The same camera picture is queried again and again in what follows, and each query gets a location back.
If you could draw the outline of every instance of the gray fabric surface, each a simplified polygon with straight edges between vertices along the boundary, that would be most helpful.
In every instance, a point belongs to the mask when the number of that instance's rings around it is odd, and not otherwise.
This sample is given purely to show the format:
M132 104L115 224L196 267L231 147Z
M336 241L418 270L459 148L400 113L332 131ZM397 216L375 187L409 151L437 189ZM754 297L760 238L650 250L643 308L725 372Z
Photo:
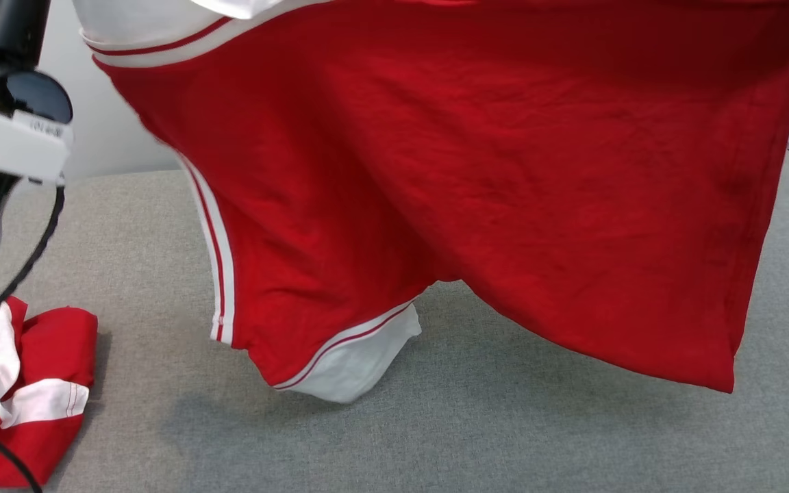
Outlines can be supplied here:
M49 204L10 206L0 287ZM420 299L425 334L355 405L277 394L207 338L209 257L181 172L70 188L19 294L101 322L88 419L49 491L789 492L789 162L733 396L560 349L458 283Z

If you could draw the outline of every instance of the black cable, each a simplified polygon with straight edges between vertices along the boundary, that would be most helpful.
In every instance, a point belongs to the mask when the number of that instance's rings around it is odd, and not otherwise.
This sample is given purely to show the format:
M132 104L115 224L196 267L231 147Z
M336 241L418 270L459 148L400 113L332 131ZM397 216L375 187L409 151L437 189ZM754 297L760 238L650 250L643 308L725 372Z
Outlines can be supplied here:
M29 483L30 489L32 489L32 493L44 493L41 490L41 486L38 485L38 481L35 480L35 477L32 475L32 472L29 470L26 465L20 461L18 456L14 455L14 453L8 450L8 447L2 445L0 443L0 454L3 455L6 459L9 459L10 463L14 464L14 467L20 471L20 474L26 478L26 481Z
M45 228L45 232L42 233L41 239L38 241L38 246L35 247L32 255L30 255L26 260L23 268L20 269L20 272L15 275L10 284L8 284L8 287L4 288L4 291L2 291L2 294L0 294L0 307L2 306L2 303L7 301L9 297L14 294L20 283L22 283L32 271L32 266L35 265L35 262L38 262L38 259L41 258L42 253L44 253L45 249L47 249L47 243L53 237L53 232L56 231L57 224L59 224L60 213L62 213L64 205L66 205L66 191L63 185L59 185L57 186L56 199L53 201L51 218L47 221L47 228ZM1 443L0 453L2 453L6 459L9 459L9 461L14 464L14 467L20 471L20 474L25 477L26 483L28 483L32 488L32 493L43 493L41 486L38 485L38 481L36 481L35 477L32 475L32 471L30 471L29 468L26 467L22 461L20 461L18 456L14 455L12 451L8 450L8 447L2 445Z
M22 283L32 271L32 268L35 266L35 262L38 262L38 259L41 258L42 253L44 253L45 249L47 249L47 243L53 236L53 232L57 229L57 223L60 221L60 213L63 212L64 205L66 205L66 191L65 188L60 185L57 187L57 197L53 202L51 218L50 221L47 222L47 228L41 235L41 240L38 241L38 246L35 247L35 251L32 252L32 255L30 255L29 259L26 260L23 268L20 269L20 272L15 275L14 280L11 281L10 284L8 284L8 287L4 288L4 291L2 291L2 294L0 294L0 307L2 306L2 303L7 301L12 296L12 294L14 294L16 289L20 286L20 283Z

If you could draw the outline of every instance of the white wall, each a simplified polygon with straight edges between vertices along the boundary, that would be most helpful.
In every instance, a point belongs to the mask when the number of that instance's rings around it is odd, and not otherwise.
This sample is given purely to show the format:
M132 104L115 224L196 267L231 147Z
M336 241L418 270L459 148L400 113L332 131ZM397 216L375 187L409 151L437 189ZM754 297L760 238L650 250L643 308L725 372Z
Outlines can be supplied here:
M40 69L63 84L75 106L75 152L66 178L177 168L172 151L145 131L91 60L78 29L71 0L53 0Z

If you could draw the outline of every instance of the red fabric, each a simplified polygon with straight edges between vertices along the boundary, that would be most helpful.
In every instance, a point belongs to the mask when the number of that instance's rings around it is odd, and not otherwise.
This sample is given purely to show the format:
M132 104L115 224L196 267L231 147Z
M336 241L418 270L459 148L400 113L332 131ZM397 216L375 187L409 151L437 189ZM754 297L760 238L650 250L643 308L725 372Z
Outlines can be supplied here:
M20 377L12 391L48 378L93 386L96 361L97 318L82 309L62 308L43 313L24 322L26 304L12 297L15 340L18 341ZM56 421L42 421L1 429L0 443L10 449L42 484L54 469L81 429L84 415ZM22 474L0 455L0 488L26 488Z
M463 278L568 349L732 391L789 129L789 0L341 0L103 65L215 193L269 383Z

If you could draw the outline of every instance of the red stripe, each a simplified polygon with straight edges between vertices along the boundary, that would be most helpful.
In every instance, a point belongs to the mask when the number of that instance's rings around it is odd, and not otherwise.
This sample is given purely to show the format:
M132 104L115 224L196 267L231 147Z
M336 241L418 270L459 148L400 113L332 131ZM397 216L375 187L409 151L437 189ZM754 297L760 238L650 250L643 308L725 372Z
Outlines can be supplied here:
M172 41L172 43L168 43L165 45L160 45L159 47L148 47L148 48L137 48L134 50L100 50L96 47L90 47L91 50L100 53L100 54L107 54L112 56L128 56L131 54L148 54L148 53L157 53L157 52L165 52L168 50L173 50L175 48L180 48L185 45L189 45L194 41L200 40L200 38L205 38L206 36L212 34L213 31L216 31L219 27L227 24L233 20L232 18L220 18L213 22L212 25L203 29L203 31L197 32L196 34L192 34L187 38L182 38L178 41Z
M295 386L299 385L299 384L301 383L301 381L304 381L304 380L306 380L306 377L309 377L309 376L310 376L310 373L311 373L311 372L312 372L314 369L316 369L316 365L318 364L318 362L322 361L322 358L323 358L323 357L324 357L324 356L325 356L325 355L328 353L328 351L330 351L330 350L334 349L334 347L337 347L337 346L342 346L342 344L345 344L345 343L349 342L350 340L356 340L356 339L360 339L360 338L362 338L362 337L364 337L364 336L366 336L366 335L369 335L369 334L371 334L371 333L375 333L376 331L378 331L379 329L381 329L381 328L383 327L383 325L385 325L385 324L388 324L388 322L391 322L392 318L395 318L395 316L398 316L398 315L400 315L401 313L404 313L404 312L406 312L406 311L407 311L407 308L410 308L410 305L407 305L407 306L403 307L403 309L400 309L400 311L398 311L397 313L394 313L392 316L389 316L389 318L386 318L384 322L382 322L382 323L381 323L381 324L379 324L379 325L376 325L376 327L373 327L373 328L372 328L372 329L370 329L369 331L365 331L364 333L360 333L360 334L357 334L357 335L353 335L353 336L351 336L351 337L347 337L347 338L345 338L344 340L339 340L337 343L333 344L333 346L331 346L331 347L328 347L328 349L325 349L325 350L324 350L324 351L323 351L323 352L322 352L322 353L321 353L321 354L320 354L320 355L319 355L319 356L316 358L316 361L315 361L315 362L312 362L312 366L310 367L310 370L309 370L309 371L307 371L307 372L306 372L306 374L304 374L304 375L303 375L303 377L300 377L300 380L298 380L298 381L295 381L294 383L291 383L290 385L286 385L285 387L275 387L275 389L276 389L276 390L288 390L288 389L291 389L291 387L295 387Z
M223 265L221 261L221 250L218 247L218 238L215 235L215 227L212 224L211 216L209 215L209 206L206 205L206 198L203 197L203 188L200 188L200 183L197 177L194 176L194 171L190 165L185 166L188 169L188 174L191 180L194 181L194 187L197 187L197 194L200 196L200 204L203 205L203 215L206 216L206 225L209 227L209 235L212 238L212 246L215 249L215 261L218 264L218 295L221 300L221 312L218 313L218 335L217 341L221 342L223 332L225 331L225 274L223 274Z

